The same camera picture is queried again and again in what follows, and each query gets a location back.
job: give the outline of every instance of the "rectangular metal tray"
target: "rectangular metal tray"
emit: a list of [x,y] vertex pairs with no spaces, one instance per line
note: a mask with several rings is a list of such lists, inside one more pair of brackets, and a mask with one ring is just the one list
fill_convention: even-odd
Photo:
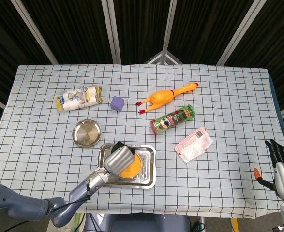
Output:
[[[111,154],[115,144],[104,144],[100,148],[98,166],[103,168],[103,162]],[[142,160],[142,170],[131,179],[121,178],[118,175],[111,174],[106,186],[131,189],[150,189],[156,182],[156,150],[148,145],[127,145],[135,149],[135,152]]]

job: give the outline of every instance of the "purple block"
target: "purple block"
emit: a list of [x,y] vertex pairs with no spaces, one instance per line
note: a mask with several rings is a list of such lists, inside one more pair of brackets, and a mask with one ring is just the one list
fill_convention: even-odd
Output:
[[115,96],[113,97],[113,100],[111,102],[111,108],[113,110],[121,112],[123,105],[124,105],[124,99]]

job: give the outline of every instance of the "orange fingertip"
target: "orange fingertip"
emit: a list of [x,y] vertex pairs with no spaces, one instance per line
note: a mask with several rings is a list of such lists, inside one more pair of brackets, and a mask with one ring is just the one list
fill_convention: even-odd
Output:
[[257,180],[258,178],[261,178],[260,172],[258,169],[254,168],[254,177]]

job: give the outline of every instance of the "green can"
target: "green can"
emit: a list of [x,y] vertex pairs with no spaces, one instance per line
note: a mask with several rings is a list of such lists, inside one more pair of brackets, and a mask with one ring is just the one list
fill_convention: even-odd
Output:
[[195,117],[194,108],[186,105],[168,115],[152,120],[151,128],[155,134],[160,134],[172,126],[185,122]]

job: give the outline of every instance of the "rubber chicken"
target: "rubber chicken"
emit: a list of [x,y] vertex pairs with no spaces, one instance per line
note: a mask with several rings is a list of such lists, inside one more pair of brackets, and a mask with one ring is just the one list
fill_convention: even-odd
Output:
[[190,83],[189,85],[183,88],[169,89],[169,90],[163,89],[163,90],[157,91],[153,93],[150,97],[136,103],[137,106],[140,106],[141,104],[146,103],[146,102],[152,103],[151,107],[147,108],[146,110],[140,110],[139,113],[141,115],[145,112],[158,109],[161,106],[171,102],[175,96],[181,93],[184,93],[184,92],[195,90],[197,86],[199,86],[198,83]]

